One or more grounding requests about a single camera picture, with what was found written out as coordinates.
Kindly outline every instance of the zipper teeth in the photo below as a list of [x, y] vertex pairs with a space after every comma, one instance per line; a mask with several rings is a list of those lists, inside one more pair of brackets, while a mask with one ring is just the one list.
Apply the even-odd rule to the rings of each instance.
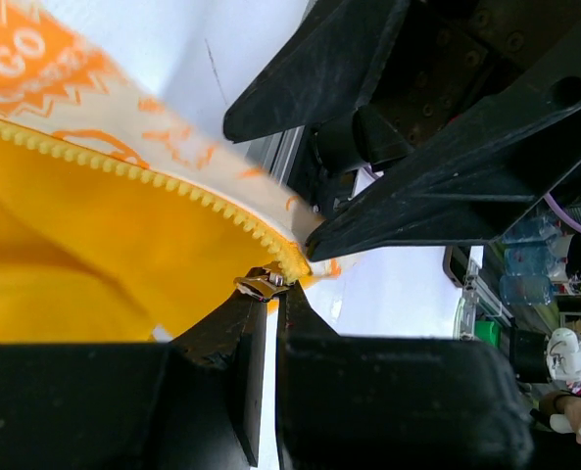
[[247, 211], [228, 203], [223, 198], [196, 185], [166, 176], [151, 169], [142, 169], [134, 164], [122, 162], [99, 152], [47, 136], [35, 130], [20, 127], [0, 120], [0, 138], [20, 147], [55, 159], [63, 159], [79, 166], [87, 165], [92, 169], [103, 170], [132, 181], [151, 184], [180, 197], [188, 197], [199, 202], [204, 208], [219, 213], [236, 226], [250, 233], [253, 239], [275, 257], [287, 282], [291, 283], [310, 273], [310, 268], [298, 252], [296, 245], [288, 242], [275, 230], [263, 224]]

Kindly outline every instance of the metal zipper slider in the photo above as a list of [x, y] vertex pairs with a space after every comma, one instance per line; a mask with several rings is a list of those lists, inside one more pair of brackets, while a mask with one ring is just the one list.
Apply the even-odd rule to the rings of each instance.
[[290, 288], [281, 274], [278, 263], [272, 262], [257, 271], [261, 274], [234, 279], [233, 282], [240, 293], [267, 303]]

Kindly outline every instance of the white surface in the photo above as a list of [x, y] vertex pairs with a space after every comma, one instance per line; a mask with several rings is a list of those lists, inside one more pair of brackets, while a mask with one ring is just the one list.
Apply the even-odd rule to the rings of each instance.
[[[143, 87], [217, 139], [222, 138], [224, 112], [291, 36], [307, 3], [43, 0]], [[308, 297], [342, 334], [450, 337], [460, 290], [443, 273], [443, 254], [442, 248], [374, 251], [339, 279], [311, 288]], [[262, 470], [278, 468], [273, 427], [276, 315], [267, 325]]]
[[42, 3], [144, 88], [222, 139], [224, 112], [294, 33], [308, 0]]

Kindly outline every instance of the wire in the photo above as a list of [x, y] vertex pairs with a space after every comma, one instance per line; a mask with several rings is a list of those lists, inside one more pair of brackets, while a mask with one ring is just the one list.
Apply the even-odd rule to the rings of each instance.
[[575, 230], [578, 233], [581, 233], [581, 223], [573, 220], [571, 216], [564, 211], [563, 208], [556, 202], [552, 193], [547, 193], [545, 195], [545, 201], [549, 205], [550, 209], [554, 212], [555, 215], [559, 217], [564, 223], [566, 223], [569, 227]]

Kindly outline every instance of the metal screw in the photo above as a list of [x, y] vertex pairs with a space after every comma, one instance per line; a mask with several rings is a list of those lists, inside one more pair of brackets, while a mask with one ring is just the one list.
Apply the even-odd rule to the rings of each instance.
[[482, 58], [477, 51], [468, 51], [464, 56], [464, 63], [467, 67], [477, 67], [481, 60]]
[[472, 24], [473, 27], [481, 29], [488, 25], [490, 21], [490, 12], [486, 9], [479, 10], [475, 15], [473, 15]]
[[280, 274], [277, 274], [276, 272], [271, 272], [268, 275], [268, 281], [270, 281], [270, 283], [275, 287], [281, 287], [281, 286], [283, 286], [283, 283], [285, 282], [283, 279], [283, 276], [281, 276]]
[[451, 32], [448, 29], [441, 29], [436, 36], [436, 45], [438, 47], [445, 47], [451, 42]]
[[416, 80], [414, 81], [414, 86], [416, 88], [424, 88], [425, 86], [427, 86], [427, 81], [428, 81], [428, 77], [427, 77], [427, 73], [425, 73], [424, 71], [420, 71], [418, 73], [418, 75], [416, 76]]
[[515, 31], [510, 36], [508, 36], [508, 40], [506, 44], [508, 46], [508, 50], [510, 52], [518, 52], [523, 48], [523, 44], [525, 43], [525, 37], [523, 36], [522, 32]]
[[434, 107], [431, 106], [430, 104], [426, 104], [425, 106], [423, 106], [423, 115], [426, 118], [431, 117], [434, 114]]
[[448, 109], [450, 109], [450, 108], [451, 108], [451, 106], [453, 106], [453, 105], [454, 105], [454, 102], [453, 102], [453, 100], [451, 99], [451, 96], [449, 96], [449, 95], [445, 95], [445, 96], [441, 96], [441, 97], [440, 97], [440, 104], [442, 105], [442, 107], [443, 107], [445, 110], [448, 110]]

